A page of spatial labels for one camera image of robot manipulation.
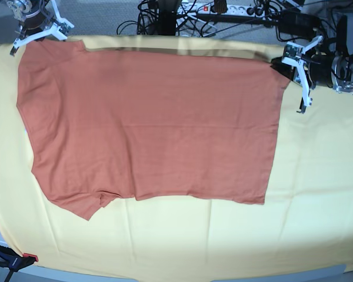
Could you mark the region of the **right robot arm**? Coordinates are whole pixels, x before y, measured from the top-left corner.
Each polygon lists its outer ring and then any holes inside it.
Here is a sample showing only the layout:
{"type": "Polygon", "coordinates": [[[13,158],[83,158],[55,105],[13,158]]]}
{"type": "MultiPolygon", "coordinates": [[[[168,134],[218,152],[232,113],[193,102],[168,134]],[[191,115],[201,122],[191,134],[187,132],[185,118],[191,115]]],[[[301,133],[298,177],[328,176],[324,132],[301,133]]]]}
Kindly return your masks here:
{"type": "Polygon", "coordinates": [[[19,21],[17,30],[19,39],[42,32],[52,23],[51,14],[46,9],[48,2],[43,0],[5,1],[14,18],[19,21]]]}

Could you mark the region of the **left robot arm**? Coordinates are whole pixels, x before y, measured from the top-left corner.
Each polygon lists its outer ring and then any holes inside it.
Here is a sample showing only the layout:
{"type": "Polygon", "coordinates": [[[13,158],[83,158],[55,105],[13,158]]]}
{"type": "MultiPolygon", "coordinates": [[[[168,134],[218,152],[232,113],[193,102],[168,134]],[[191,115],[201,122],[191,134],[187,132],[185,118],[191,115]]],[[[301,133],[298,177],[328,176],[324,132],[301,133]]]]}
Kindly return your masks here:
{"type": "Polygon", "coordinates": [[[353,54],[339,37],[318,35],[303,45],[288,42],[271,68],[302,87],[301,112],[312,105],[310,91],[316,86],[353,95],[353,54]]]}

